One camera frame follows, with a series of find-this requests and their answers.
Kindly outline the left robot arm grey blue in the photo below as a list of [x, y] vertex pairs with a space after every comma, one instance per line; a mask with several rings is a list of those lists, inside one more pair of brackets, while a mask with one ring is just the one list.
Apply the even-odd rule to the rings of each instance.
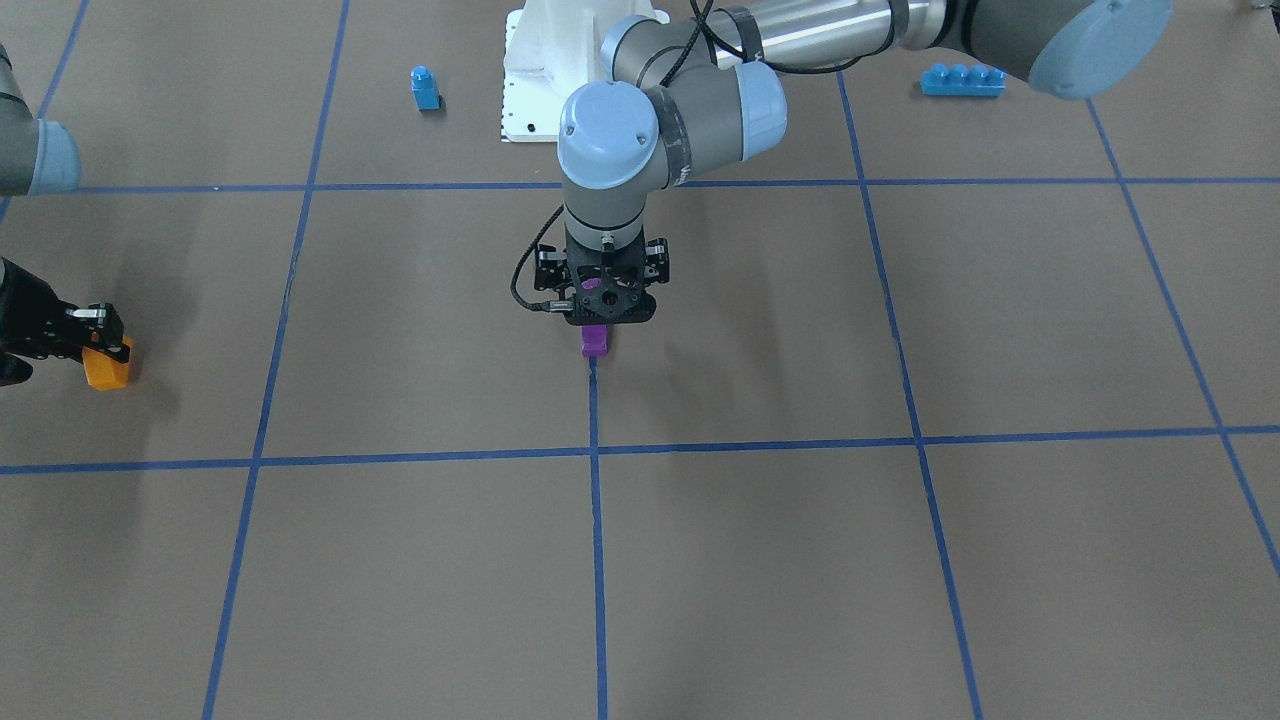
[[650, 197], [746, 164], [785, 141], [801, 76], [838, 76], [902, 50], [946, 49], [1068, 101], [1125, 79], [1172, 19], [1171, 1], [696, 1], [682, 20], [618, 19], [602, 76], [558, 115], [563, 238], [534, 238], [512, 281], [521, 309], [576, 327], [644, 323], [669, 281], [669, 245], [646, 234]]

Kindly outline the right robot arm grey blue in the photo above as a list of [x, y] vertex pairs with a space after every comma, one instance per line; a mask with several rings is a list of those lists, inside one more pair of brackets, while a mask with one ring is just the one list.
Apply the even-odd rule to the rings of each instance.
[[[64, 193], [81, 182], [79, 149], [61, 124], [36, 117], [1, 51], [3, 197]], [[13, 260], [1, 268], [1, 383], [27, 382], [33, 360], [68, 359], [84, 369], [100, 391], [131, 379], [132, 341], [111, 304], [83, 307], [63, 301], [51, 286]]]

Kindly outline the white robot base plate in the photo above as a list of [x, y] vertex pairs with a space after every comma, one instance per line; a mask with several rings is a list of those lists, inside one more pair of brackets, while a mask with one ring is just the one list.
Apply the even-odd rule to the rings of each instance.
[[650, 1], [526, 1], [504, 22], [500, 140], [554, 143], [561, 110], [579, 87], [605, 76], [599, 49], [631, 15], [668, 22]]

